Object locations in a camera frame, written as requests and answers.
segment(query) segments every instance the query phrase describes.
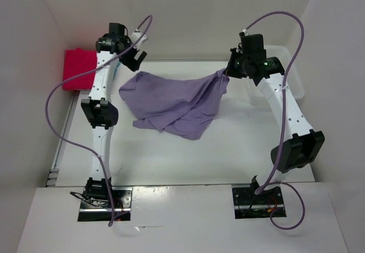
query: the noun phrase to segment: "folded cloth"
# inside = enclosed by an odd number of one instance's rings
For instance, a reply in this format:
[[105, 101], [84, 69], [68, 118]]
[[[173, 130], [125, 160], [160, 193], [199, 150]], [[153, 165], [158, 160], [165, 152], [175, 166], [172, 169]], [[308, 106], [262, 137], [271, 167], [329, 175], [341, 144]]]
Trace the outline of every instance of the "folded cloth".
[[223, 71], [194, 80], [138, 72], [119, 89], [119, 95], [138, 119], [133, 126], [196, 140], [218, 113], [227, 92], [229, 78]]

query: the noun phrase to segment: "clear plastic container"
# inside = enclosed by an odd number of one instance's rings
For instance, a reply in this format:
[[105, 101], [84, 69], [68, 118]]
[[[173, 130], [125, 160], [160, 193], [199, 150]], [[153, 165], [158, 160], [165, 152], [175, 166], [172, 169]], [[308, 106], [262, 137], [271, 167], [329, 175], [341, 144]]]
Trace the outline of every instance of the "clear plastic container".
[[[276, 56], [283, 65], [284, 70], [286, 70], [289, 61], [292, 58], [292, 55], [289, 53], [289, 50], [284, 46], [274, 46], [274, 45], [267, 45], [265, 46], [265, 49], [267, 52], [267, 57], [270, 58], [272, 56]], [[248, 86], [250, 104], [254, 106], [262, 106], [270, 108], [269, 103], [267, 102], [261, 91], [255, 86], [253, 81], [251, 79], [245, 79], [245, 81]], [[300, 105], [302, 99], [304, 98], [305, 91], [303, 88], [302, 81], [299, 77], [298, 70], [295, 66], [295, 62], [290, 68], [290, 72], [287, 77], [287, 85], [289, 85], [294, 98]]]

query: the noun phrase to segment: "white wall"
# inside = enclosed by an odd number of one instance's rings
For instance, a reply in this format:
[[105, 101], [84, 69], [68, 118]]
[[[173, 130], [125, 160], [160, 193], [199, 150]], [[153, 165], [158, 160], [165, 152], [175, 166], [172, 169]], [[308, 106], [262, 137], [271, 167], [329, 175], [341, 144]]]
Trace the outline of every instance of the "white wall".
[[[66, 42], [43, 0], [0, 0], [0, 252], [16, 252], [35, 188], [44, 186], [57, 139], [44, 102], [61, 81]], [[52, 100], [63, 123], [69, 94]]]
[[[94, 49], [109, 22], [132, 29], [153, 14], [148, 59], [227, 59], [229, 49], [239, 41], [238, 33], [251, 21], [274, 10], [301, 15], [307, 1], [46, 0], [73, 47]], [[286, 44], [294, 28], [294, 21], [282, 17], [255, 26], [265, 33], [266, 44]]]
[[[365, 248], [365, 0], [310, 0], [296, 62], [303, 111], [326, 142], [313, 163], [327, 183], [350, 252]], [[295, 50], [299, 31], [289, 41]]]

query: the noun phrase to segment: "purple cable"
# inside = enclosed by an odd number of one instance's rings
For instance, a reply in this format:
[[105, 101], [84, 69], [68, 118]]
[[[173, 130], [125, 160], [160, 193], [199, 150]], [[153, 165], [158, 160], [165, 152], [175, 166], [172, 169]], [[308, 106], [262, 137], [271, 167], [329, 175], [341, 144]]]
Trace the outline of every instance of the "purple cable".
[[[75, 76], [73, 76], [73, 77], [71, 77], [71, 78], [68, 78], [68, 79], [66, 79], [66, 80], [64, 80], [64, 81], [62, 81], [61, 83], [59, 83], [56, 87], [54, 87], [53, 89], [52, 89], [52, 91], [50, 92], [50, 94], [48, 95], [48, 97], [47, 97], [47, 100], [46, 100], [46, 106], [45, 106], [45, 108], [44, 108], [44, 110], [45, 110], [45, 113], [46, 113], [46, 120], [47, 120], [47, 123], [48, 123], [48, 125], [50, 126], [50, 128], [51, 128], [51, 130], [53, 131], [53, 133], [57, 136], [57, 137], [59, 137], [61, 140], [63, 140], [63, 141], [65, 141], [65, 142], [67, 142], [67, 143], [69, 143], [69, 144], [71, 144], [71, 145], [74, 145], [74, 146], [78, 146], [78, 147], [80, 147], [80, 148], [83, 148], [83, 149], [85, 149], [85, 150], [88, 150], [89, 152], [91, 152], [92, 154], [94, 154], [97, 158], [98, 158], [98, 160], [99, 160], [99, 162], [100, 162], [100, 166], [102, 167], [102, 170], [103, 170], [103, 174], [104, 174], [104, 176], [105, 176], [105, 179], [107, 179], [107, 172], [106, 172], [106, 170], [105, 170], [105, 166], [104, 166], [104, 163], [103, 163], [103, 160], [102, 160], [102, 158], [99, 156], [99, 154], [96, 152], [96, 151], [94, 151], [93, 149], [91, 149], [91, 148], [89, 148], [89, 147], [87, 147], [87, 146], [84, 146], [84, 145], [82, 145], [82, 144], [78, 144], [78, 143], [76, 143], [76, 142], [72, 142], [72, 141], [70, 141], [70, 140], [68, 140], [68, 139], [66, 139], [66, 138], [64, 138], [62, 135], [60, 135], [56, 130], [55, 130], [55, 128], [52, 126], [52, 123], [51, 123], [51, 121], [50, 121], [50, 117], [49, 117], [49, 115], [48, 115], [48, 104], [49, 104], [49, 102], [50, 102], [50, 99], [51, 99], [51, 97], [52, 97], [52, 95], [53, 95], [53, 93], [59, 88], [59, 87], [61, 87], [64, 83], [67, 83], [67, 82], [69, 82], [69, 81], [71, 81], [71, 80], [74, 80], [74, 79], [76, 79], [76, 78], [79, 78], [79, 77], [82, 77], [82, 76], [84, 76], [84, 75], [88, 75], [88, 74], [91, 74], [91, 73], [93, 73], [93, 72], [96, 72], [96, 71], [98, 71], [98, 70], [100, 70], [100, 69], [102, 69], [103, 67], [105, 67], [105, 66], [107, 66], [107, 65], [109, 65], [112, 61], [114, 61], [114, 60], [116, 60], [116, 59], [118, 59], [119, 57], [121, 57], [121, 56], [123, 56], [124, 54], [126, 54], [129, 50], [131, 50], [134, 46], [136, 46], [137, 45], [137, 43], [142, 39], [142, 37], [147, 33], [147, 31], [148, 31], [148, 29], [149, 29], [149, 27], [150, 27], [150, 25], [151, 25], [151, 23], [152, 23], [152, 19], [153, 19], [153, 17], [152, 17], [152, 15], [149, 15], [149, 16], [147, 16], [143, 21], [142, 21], [142, 23], [138, 26], [138, 29], [147, 21], [147, 19], [149, 19], [149, 22], [148, 22], [148, 24], [147, 24], [147, 26], [146, 26], [146, 29], [144, 30], [144, 32], [142, 33], [142, 35], [139, 37], [139, 39], [137, 39], [137, 41], [135, 42], [135, 43], [132, 43], [132, 45], [130, 45], [127, 49], [125, 49], [123, 52], [121, 52], [120, 54], [118, 54], [118, 55], [116, 55], [116, 56], [114, 56], [113, 58], [111, 58], [110, 60], [108, 60], [107, 62], [105, 62], [104, 64], [102, 64], [101, 66], [99, 66], [98, 68], [95, 68], [95, 69], [93, 69], [93, 70], [91, 70], [91, 71], [87, 71], [87, 72], [84, 72], [83, 74], [80, 74], [80, 75], [75, 75]], [[109, 227], [111, 227], [112, 225], [113, 225], [113, 222], [114, 222], [114, 220], [115, 220], [115, 216], [114, 216], [114, 201], [113, 201], [113, 196], [112, 196], [112, 191], [111, 191], [111, 187], [110, 187], [110, 185], [109, 185], [109, 182], [106, 182], [106, 184], [107, 184], [107, 190], [108, 190], [108, 196], [109, 196], [109, 200], [110, 200], [110, 203], [111, 203], [111, 211], [112, 211], [112, 216], [111, 216], [111, 220], [110, 220], [110, 222], [109, 222], [109, 224], [108, 224], [108, 226]]]
[[[273, 11], [273, 12], [267, 13], [266, 15], [263, 15], [262, 17], [256, 19], [254, 22], [252, 22], [250, 25], [248, 25], [248, 27], [246, 28], [246, 30], [250, 29], [253, 25], [255, 25], [257, 22], [259, 22], [261, 19], [264, 19], [264, 18], [266, 18], [266, 17], [268, 17], [270, 15], [276, 15], [276, 14], [288, 15], [288, 16], [294, 18], [298, 22], [298, 24], [299, 24], [299, 26], [301, 28], [301, 39], [299, 41], [298, 48], [295, 51], [293, 57], [291, 58], [291, 61], [289, 62], [288, 66], [286, 68], [286, 71], [284, 73], [284, 77], [283, 77], [283, 83], [282, 83], [282, 88], [283, 88], [283, 91], [282, 91], [282, 93], [283, 93], [283, 112], [282, 112], [281, 133], [280, 133], [280, 141], [279, 141], [278, 154], [276, 155], [274, 167], [273, 167], [273, 169], [272, 169], [269, 177], [267, 178], [267, 180], [265, 181], [265, 183], [262, 186], [258, 187], [255, 190], [255, 195], [261, 194], [263, 192], [263, 190], [268, 185], [280, 183], [280, 182], [270, 183], [270, 181], [273, 178], [275, 171], [278, 169], [279, 162], [280, 162], [280, 158], [281, 158], [281, 154], [282, 154], [282, 150], [283, 150], [283, 144], [284, 144], [285, 118], [286, 118], [286, 91], [285, 91], [285, 85], [286, 85], [287, 75], [288, 75], [288, 73], [290, 71], [291, 66], [293, 65], [293, 63], [295, 61], [295, 58], [298, 56], [298, 53], [299, 53], [299, 51], [302, 48], [302, 44], [303, 44], [303, 40], [304, 40], [304, 26], [303, 26], [303, 23], [301, 22], [301, 20], [296, 15], [293, 15], [292, 13], [285, 12], [285, 11]], [[295, 191], [295, 193], [298, 195], [299, 200], [301, 201], [302, 207], [303, 207], [303, 216], [302, 216], [302, 219], [299, 221], [298, 224], [296, 224], [294, 227], [288, 227], [288, 228], [284, 228], [284, 227], [278, 226], [276, 223], [273, 222], [272, 219], [271, 219], [271, 221], [274, 224], [274, 226], [276, 226], [276, 227], [278, 227], [280, 229], [290, 230], [290, 229], [296, 228], [297, 226], [299, 226], [303, 222], [304, 215], [305, 215], [305, 205], [304, 205], [304, 202], [303, 202], [302, 197], [300, 196], [300, 194], [298, 193], [298, 191], [293, 186], [289, 185], [288, 183], [283, 183], [283, 182], [282, 182], [282, 184], [287, 185], [287, 186], [290, 186]]]

